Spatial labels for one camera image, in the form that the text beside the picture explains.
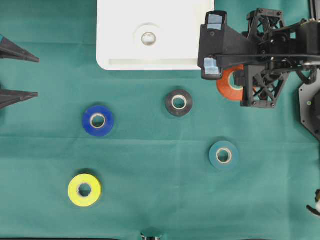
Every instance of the tape roll center hole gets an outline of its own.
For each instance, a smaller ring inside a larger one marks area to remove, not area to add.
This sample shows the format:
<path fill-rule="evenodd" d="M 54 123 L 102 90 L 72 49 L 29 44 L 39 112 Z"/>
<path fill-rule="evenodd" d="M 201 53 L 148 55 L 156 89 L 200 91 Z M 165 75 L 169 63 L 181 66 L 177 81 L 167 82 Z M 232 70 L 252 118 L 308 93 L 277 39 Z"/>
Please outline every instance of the tape roll center hole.
<path fill-rule="evenodd" d="M 220 148 L 216 152 L 216 159 L 222 163 L 222 164 L 227 164 L 231 161 L 232 159 L 232 153 L 229 149 L 227 148 Z"/>
<path fill-rule="evenodd" d="M 176 95 L 172 99 L 172 106 L 177 110 L 182 110 L 187 106 L 187 99 L 182 95 Z"/>
<path fill-rule="evenodd" d="M 230 87 L 231 87 L 232 89 L 234 89 L 234 90 L 242 90 L 242 89 L 243 89 L 242 86 L 237 86 L 237 85 L 235 84 L 234 73 L 235 73 L 235 72 L 232 72 L 232 73 L 230 74 L 230 76 L 229 76 L 229 79 L 228 79 L 229 85 L 230 85 Z"/>
<path fill-rule="evenodd" d="M 91 193 L 91 187 L 88 183 L 82 183 L 78 187 L 78 193 L 81 197 L 88 197 Z"/>
<path fill-rule="evenodd" d="M 156 35 L 152 32 L 146 32 L 142 35 L 141 41 L 145 46 L 152 46 L 156 43 Z"/>
<path fill-rule="evenodd" d="M 100 129 L 106 124 L 106 118 L 101 113 L 95 113 L 90 118 L 90 124 L 95 129 Z"/>

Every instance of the tape roll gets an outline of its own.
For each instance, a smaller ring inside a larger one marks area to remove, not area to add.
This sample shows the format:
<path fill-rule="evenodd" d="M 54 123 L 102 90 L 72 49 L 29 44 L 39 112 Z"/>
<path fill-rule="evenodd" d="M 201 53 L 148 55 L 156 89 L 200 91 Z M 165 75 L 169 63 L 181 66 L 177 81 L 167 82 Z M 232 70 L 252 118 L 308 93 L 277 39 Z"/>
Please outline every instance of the tape roll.
<path fill-rule="evenodd" d="M 242 101 L 243 98 L 243 88 L 235 88 L 230 84 L 231 74 L 238 70 L 244 70 L 244 66 L 238 65 L 224 70 L 222 78 L 216 81 L 219 93 L 231 101 Z"/>
<path fill-rule="evenodd" d="M 80 192 L 82 185 L 89 185 L 90 192 L 83 196 Z M 88 207 L 94 204 L 101 196 L 102 186 L 99 180 L 90 174 L 80 174 L 75 176 L 68 186 L 68 196 L 75 205 Z"/>
<path fill-rule="evenodd" d="M 184 105 L 177 107 L 174 104 L 176 99 L 183 100 Z M 165 107 L 170 114 L 175 117 L 182 117 L 190 112 L 193 106 L 193 100 L 191 95 L 182 89 L 176 89 L 170 92 L 165 98 Z"/>
<path fill-rule="evenodd" d="M 94 125 L 94 118 L 102 117 L 103 123 L 101 126 Z M 111 132 L 114 127 L 114 117 L 111 111 L 105 106 L 92 106 L 89 107 L 82 116 L 82 126 L 84 130 L 96 137 L 103 137 Z"/>
<path fill-rule="evenodd" d="M 227 153 L 227 159 L 219 158 L 222 151 Z M 238 164 L 239 151 L 231 142 L 219 141 L 210 148 L 209 159 L 215 168 L 223 171 L 231 170 Z"/>

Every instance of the white tray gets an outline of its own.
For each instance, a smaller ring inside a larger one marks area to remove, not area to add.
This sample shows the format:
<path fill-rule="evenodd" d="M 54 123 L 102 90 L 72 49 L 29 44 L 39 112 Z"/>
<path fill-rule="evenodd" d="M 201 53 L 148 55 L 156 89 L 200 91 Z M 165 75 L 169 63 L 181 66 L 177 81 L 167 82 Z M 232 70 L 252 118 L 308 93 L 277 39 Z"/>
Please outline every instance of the white tray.
<path fill-rule="evenodd" d="M 200 25 L 213 10 L 214 0 L 97 0 L 96 61 L 105 70 L 199 70 Z"/>

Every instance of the black pointed object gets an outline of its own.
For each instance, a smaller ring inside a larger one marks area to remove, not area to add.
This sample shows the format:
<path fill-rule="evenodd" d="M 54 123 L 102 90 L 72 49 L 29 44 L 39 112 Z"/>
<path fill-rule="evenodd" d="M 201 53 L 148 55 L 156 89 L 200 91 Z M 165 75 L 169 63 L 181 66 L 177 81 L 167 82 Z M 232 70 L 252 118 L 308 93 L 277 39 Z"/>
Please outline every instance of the black pointed object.
<path fill-rule="evenodd" d="M 12 90 L 2 90 L 0 89 L 0 109 L 23 102 L 34 97 L 38 97 L 37 92 L 28 91 L 12 91 Z"/>
<path fill-rule="evenodd" d="M 15 59 L 38 63 L 40 60 L 27 50 L 19 47 L 9 39 L 0 35 L 0 58 Z"/>
<path fill-rule="evenodd" d="M 311 206 L 307 205 L 306 209 L 308 209 L 313 215 L 320 217 L 320 212 L 318 212 L 316 209 L 312 208 Z"/>

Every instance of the blue tape roll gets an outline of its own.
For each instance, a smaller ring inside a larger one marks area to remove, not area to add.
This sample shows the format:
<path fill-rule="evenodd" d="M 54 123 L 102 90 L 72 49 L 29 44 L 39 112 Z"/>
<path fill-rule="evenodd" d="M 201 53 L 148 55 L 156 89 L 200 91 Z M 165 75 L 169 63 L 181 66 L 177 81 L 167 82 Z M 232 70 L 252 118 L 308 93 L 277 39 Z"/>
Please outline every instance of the blue tape roll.
<path fill-rule="evenodd" d="M 104 117 L 104 124 L 101 127 L 94 127 L 92 125 L 93 116 L 96 114 Z M 82 126 L 88 134 L 96 137 L 103 137 L 112 130 L 114 118 L 111 111 L 105 106 L 92 106 L 84 112 L 82 116 Z"/>
<path fill-rule="evenodd" d="M 218 152 L 224 150 L 228 153 L 228 160 L 226 162 L 222 162 L 218 159 Z M 235 145 L 228 141 L 218 141 L 209 151 L 209 159 L 211 164 L 223 171 L 228 171 L 233 169 L 239 161 L 239 151 Z"/>

